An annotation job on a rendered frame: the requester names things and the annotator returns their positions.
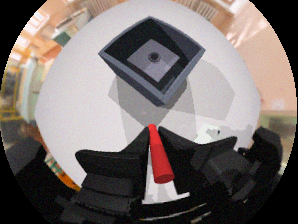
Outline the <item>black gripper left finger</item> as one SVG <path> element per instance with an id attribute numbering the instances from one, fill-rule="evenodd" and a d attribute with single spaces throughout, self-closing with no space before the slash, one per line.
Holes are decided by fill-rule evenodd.
<path id="1" fill-rule="evenodd" d="M 145 200 L 146 171 L 148 171 L 149 127 L 142 128 L 136 137 L 120 152 L 98 152 L 80 149 L 74 153 L 85 173 L 136 181 L 137 194 Z"/>

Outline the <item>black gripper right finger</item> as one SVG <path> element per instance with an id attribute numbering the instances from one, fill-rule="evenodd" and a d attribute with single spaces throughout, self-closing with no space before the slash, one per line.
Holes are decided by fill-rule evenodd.
<path id="1" fill-rule="evenodd" d="M 158 125 L 158 135 L 168 157 L 170 168 L 172 168 L 177 196 L 189 192 L 188 186 L 200 175 L 206 163 L 210 159 L 225 151 L 234 149 L 238 136 L 231 136 L 229 139 L 212 141 L 208 144 L 198 144 L 178 136 L 176 132 L 170 132 L 162 125 Z"/>

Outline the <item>red peg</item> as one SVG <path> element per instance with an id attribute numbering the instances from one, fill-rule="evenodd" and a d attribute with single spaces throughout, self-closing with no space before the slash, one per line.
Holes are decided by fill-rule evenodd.
<path id="1" fill-rule="evenodd" d="M 174 179 L 172 168 L 170 168 L 168 157 L 156 125 L 148 124 L 149 127 L 149 149 L 152 159 L 153 180 L 156 184 L 169 183 Z"/>

